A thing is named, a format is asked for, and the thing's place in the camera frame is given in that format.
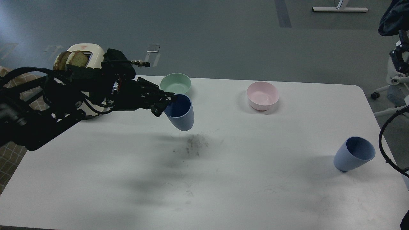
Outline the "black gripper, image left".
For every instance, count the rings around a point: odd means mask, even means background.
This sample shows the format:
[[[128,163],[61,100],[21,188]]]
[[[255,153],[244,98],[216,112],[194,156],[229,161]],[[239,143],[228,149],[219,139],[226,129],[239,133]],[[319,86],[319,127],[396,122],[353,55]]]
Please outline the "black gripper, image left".
[[[176,100],[176,96],[175,93],[160,93],[158,85],[138,77],[137,80],[123,81],[110,99],[109,107],[113,111],[145,109],[160,117],[168,105]]]

